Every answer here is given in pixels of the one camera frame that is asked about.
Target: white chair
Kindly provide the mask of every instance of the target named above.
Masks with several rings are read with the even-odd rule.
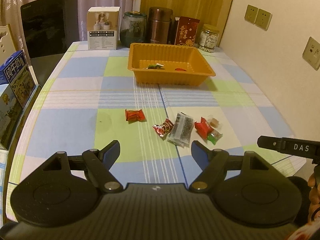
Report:
[[[17,49],[13,43],[10,24],[0,26],[0,65],[16,51]]]

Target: ribbed black surface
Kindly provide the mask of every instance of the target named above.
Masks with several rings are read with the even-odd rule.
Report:
[[[21,223],[6,239],[283,240],[294,230],[290,224],[267,229],[239,225],[222,216],[208,196],[188,192],[184,184],[129,184],[122,193],[105,195],[81,221],[60,228]]]

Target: power outlet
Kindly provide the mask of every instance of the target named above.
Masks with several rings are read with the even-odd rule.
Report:
[[[259,9],[255,24],[266,31],[269,28],[271,18],[272,18],[271,13],[264,11],[262,9]]]
[[[312,37],[309,38],[306,48],[302,54],[303,59],[315,70],[320,67],[320,44]]]
[[[248,4],[247,11],[245,12],[244,19],[252,24],[256,21],[258,8]]]

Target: yellow basket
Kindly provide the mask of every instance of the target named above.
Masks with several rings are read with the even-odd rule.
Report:
[[[148,69],[156,63],[164,65],[164,69]],[[166,44],[132,43],[128,69],[134,72],[138,83],[199,86],[208,76],[216,75],[198,49]]]

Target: wall switch plate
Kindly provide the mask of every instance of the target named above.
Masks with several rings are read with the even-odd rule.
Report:
[[[306,48],[302,54],[303,59],[315,70],[320,67],[320,44],[312,37],[309,38]]]
[[[244,19],[252,24],[256,21],[258,8],[248,4],[247,11],[245,12]]]
[[[271,13],[259,9],[255,24],[266,31],[269,28],[271,18]]]

